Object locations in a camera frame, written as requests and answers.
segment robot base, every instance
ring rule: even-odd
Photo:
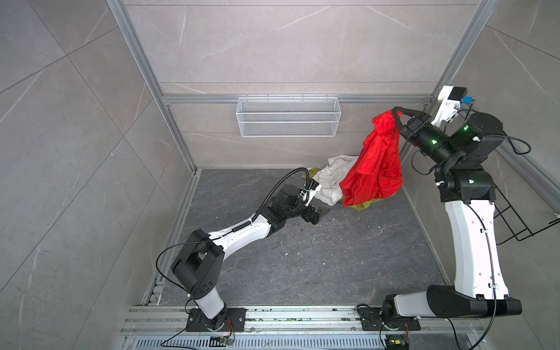
[[[409,317],[409,316],[401,316],[397,313],[396,307],[394,305],[394,298],[396,294],[390,294],[385,297],[383,301],[383,307],[381,308],[381,315],[379,318],[383,323],[391,329],[399,328],[404,326],[404,324],[408,324],[409,330],[416,330],[411,327],[418,325],[418,329],[420,329],[420,324],[418,323],[418,319],[416,317]]]
[[[398,318],[385,320],[383,317],[385,311],[382,310],[386,309],[386,302],[387,300],[383,303],[383,308],[358,305],[357,311],[362,318],[362,330],[379,331],[384,326],[391,330],[406,330],[407,325],[408,330],[420,330],[420,323],[413,317],[398,316]]]
[[[213,327],[211,320],[208,320],[200,309],[191,309],[189,321],[186,324],[186,332],[207,332],[209,330],[223,331],[228,330],[228,319],[231,320],[231,326],[235,332],[243,332],[245,327],[245,314],[247,309],[228,308],[224,317],[225,321],[222,325]]]

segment black cable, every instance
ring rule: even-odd
[[[463,112],[463,111],[468,111],[467,114],[466,114],[466,117],[465,117],[465,120],[466,120],[466,119],[468,118],[468,116],[469,116],[470,111],[476,112],[476,110],[473,109],[473,104],[474,104],[474,100],[473,100],[473,102],[469,105],[469,108],[468,108],[468,109],[460,109],[460,110],[457,111],[457,113],[458,113],[458,112]],[[488,136],[498,136],[498,137],[506,138],[507,141],[510,143],[511,148],[513,148],[514,153],[517,154],[517,155],[526,155],[527,153],[531,152],[531,145],[530,145],[527,141],[522,140],[522,139],[520,139],[520,138],[516,138],[516,137],[509,136],[508,134],[506,134],[505,131],[502,131],[502,133],[503,133],[503,135],[492,135],[492,134],[489,134]],[[527,152],[519,152],[519,150],[514,146],[514,143],[513,143],[511,140],[516,140],[516,141],[519,141],[519,142],[521,142],[521,143],[524,143],[524,144],[527,146],[527,148],[528,148]]]
[[[307,195],[309,195],[309,186],[311,186],[311,177],[309,176],[309,170],[305,167],[299,167],[297,169],[294,169],[292,171],[290,171],[288,174],[286,174],[283,178],[280,179],[280,181],[278,181],[276,183],[276,185],[274,185],[274,187],[270,190],[270,192],[267,194],[267,197],[264,199],[264,201],[260,204],[259,209],[257,209],[257,211],[255,212],[255,215],[253,215],[253,218],[251,219],[251,221],[255,221],[256,218],[262,213],[264,207],[267,205],[268,200],[272,197],[272,195],[274,194],[274,191],[276,191],[276,189],[278,187],[280,187],[280,185],[282,185],[282,183],[284,181],[286,181],[286,179],[288,179],[288,177],[292,176],[293,174],[303,171],[305,172],[305,190],[307,191]]]
[[[165,278],[165,279],[168,280],[169,282],[173,283],[173,284],[176,285],[177,287],[181,288],[181,289],[184,290],[185,292],[189,293],[189,291],[186,290],[182,285],[173,282],[169,277],[167,277],[166,275],[164,275],[164,273],[160,270],[160,267],[159,267],[159,264],[158,264],[158,262],[160,261],[160,257],[161,257],[161,256],[163,255],[163,253],[165,253],[166,251],[170,250],[171,248],[175,248],[175,247],[177,247],[177,246],[180,246],[180,245],[199,244],[199,243],[204,243],[204,242],[211,242],[211,241],[213,241],[213,240],[217,240],[217,239],[220,239],[220,238],[222,238],[222,237],[220,236],[220,237],[217,237],[217,238],[214,238],[214,239],[211,239],[211,240],[198,241],[198,242],[184,242],[184,243],[179,243],[179,244],[175,244],[175,245],[169,246],[169,247],[163,249],[163,251],[157,256],[157,258],[156,258],[156,270],[160,273],[160,275],[162,275],[163,278]]]
[[[384,326],[385,322],[381,321],[381,328],[379,329],[379,341],[381,342],[381,345],[383,345],[383,349],[387,349],[387,346],[385,346],[385,342],[383,342],[383,339],[381,339],[381,331],[383,330]]]
[[[474,105],[474,100],[469,104],[469,107],[467,109],[460,109],[457,111],[457,113],[467,111],[465,116],[465,120],[466,120],[469,117],[470,112],[473,110],[473,105]]]
[[[505,131],[502,131],[502,133],[503,133],[503,135],[486,134],[486,135],[484,135],[484,136],[496,136],[496,137],[503,137],[503,138],[507,139],[507,141],[508,141],[508,142],[510,143],[510,145],[511,145],[511,148],[514,149],[514,152],[515,152],[515,154],[517,154],[517,155],[526,155],[527,153],[531,152],[531,150],[532,150],[531,145],[530,145],[527,141],[522,140],[522,139],[517,138],[517,137],[509,136],[508,134],[506,134]],[[517,148],[514,146],[514,143],[511,142],[511,140],[515,140],[515,141],[519,141],[519,142],[521,142],[521,143],[524,143],[524,144],[527,146],[527,148],[528,148],[527,152],[519,152],[519,151],[517,150]]]
[[[490,238],[488,238],[488,232],[486,231],[486,226],[484,225],[484,222],[482,221],[480,215],[478,215],[478,213],[473,209],[473,207],[471,207],[467,202],[465,202],[458,195],[449,191],[448,189],[446,189],[446,191],[451,193],[451,195],[453,195],[455,198],[457,198],[461,202],[463,202],[477,216],[478,221],[480,221],[480,224],[482,225],[482,229],[484,230],[484,234],[486,235],[486,243],[488,244],[488,253],[490,254],[490,270],[492,271],[492,293],[494,295],[494,312],[492,313],[492,318],[490,318],[490,323],[488,323],[488,326],[486,327],[486,330],[484,331],[484,333],[482,333],[482,336],[478,339],[478,341],[476,343],[474,343],[470,348],[467,349],[467,350],[473,350],[475,347],[477,347],[478,344],[480,344],[482,339],[484,339],[484,337],[486,337],[486,334],[488,334],[488,332],[490,331],[490,327],[494,323],[494,318],[496,317],[496,306],[497,306],[498,303],[497,303],[497,300],[496,300],[496,279],[494,277],[494,262],[493,262],[493,259],[492,259],[492,247],[490,246]],[[453,328],[453,334],[455,335],[455,343],[457,344],[457,347],[459,348],[459,350],[463,350],[459,346],[459,340],[457,339],[457,333],[455,332],[455,326],[453,326],[453,322],[451,322],[451,320],[449,318],[447,320],[449,321],[449,323],[451,323],[451,327]]]
[[[189,314],[189,313],[187,312],[187,310],[186,310],[186,305],[187,305],[187,304],[189,303],[189,301],[191,301],[191,300],[192,300],[192,298],[189,298],[189,299],[186,301],[186,303],[185,303],[185,312],[186,312],[187,315],[190,315],[190,314]],[[167,339],[167,340],[164,340],[164,341],[160,344],[160,346],[161,346],[161,347],[164,347],[164,348],[179,348],[179,349],[198,350],[198,349],[196,349],[196,348],[191,348],[191,347],[187,347],[187,346],[177,346],[177,345],[166,345],[166,344],[165,344],[165,343],[167,343],[168,341],[172,340],[173,338],[177,337],[179,334],[181,334],[181,333],[184,332],[184,331],[186,331],[186,326],[185,326],[185,328],[183,328],[180,332],[178,332],[177,334],[175,334],[173,337],[171,337],[171,338],[169,338],[169,339]]]
[[[430,168],[430,171],[427,172],[427,173],[425,173],[425,174],[424,174],[423,172],[420,172],[418,169],[416,169],[416,167],[414,167],[414,156],[416,155],[416,153],[418,153],[418,152],[420,152],[420,151],[421,151],[421,150],[416,150],[416,152],[414,152],[414,153],[412,154],[412,157],[410,158],[410,166],[412,167],[412,169],[414,169],[414,171],[416,171],[416,172],[419,173],[420,175],[429,175],[429,174],[436,168],[436,166],[432,166],[432,167]]]

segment red garment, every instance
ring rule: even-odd
[[[344,206],[363,204],[395,194],[403,184],[400,169],[399,131],[391,111],[373,119],[375,130],[363,142],[360,157],[340,183]]]

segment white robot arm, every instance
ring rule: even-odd
[[[203,312],[209,329],[221,327],[227,312],[227,306],[216,289],[222,262],[227,257],[247,244],[280,230],[289,218],[301,216],[306,222],[316,225],[328,212],[309,205],[321,188],[317,181],[309,178],[303,190],[284,185],[272,198],[271,204],[265,207],[276,188],[297,171],[307,172],[307,169],[293,170],[280,180],[255,215],[223,230],[208,234],[200,229],[192,232],[173,262],[171,269],[175,277]]]
[[[465,88],[451,88],[456,101],[466,94]],[[398,112],[412,117],[406,125],[400,121]],[[474,113],[458,131],[448,136],[434,125],[451,120],[456,113],[449,112],[442,104],[438,114],[440,119],[434,123],[423,111],[393,109],[400,134],[436,163],[433,167],[436,186],[451,222],[455,285],[430,286],[423,292],[387,296],[383,320],[518,315],[521,302],[508,295],[498,262],[493,227],[494,183],[481,166],[503,141],[502,123],[493,115]]]

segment yellow-green cloth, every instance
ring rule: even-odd
[[[347,208],[356,209],[357,211],[360,212],[360,211],[362,211],[362,210],[364,210],[364,209],[369,208],[371,204],[377,203],[377,202],[379,202],[380,200],[383,200],[383,199],[374,198],[374,199],[372,199],[372,200],[368,200],[368,201],[365,202],[365,203],[356,204],[355,206],[351,206],[351,207],[347,207]],[[344,196],[342,196],[342,199],[340,200],[340,202],[341,202],[341,203],[344,202]]]
[[[319,167],[313,167],[313,168],[309,169],[309,176],[310,176],[310,177],[315,176],[320,170],[321,170],[321,168],[319,168]],[[301,174],[301,178],[302,178],[302,179],[305,179],[305,174]],[[364,209],[369,208],[371,204],[376,203],[376,202],[379,202],[380,200],[383,200],[383,199],[374,198],[374,199],[372,199],[372,200],[368,200],[368,201],[365,202],[365,203],[356,204],[355,206],[351,206],[351,207],[347,207],[347,208],[356,209],[357,211],[360,212],[360,211],[362,211],[362,210],[364,210]],[[340,200],[340,202],[341,202],[341,203],[344,202],[344,196],[342,196],[342,199]]]

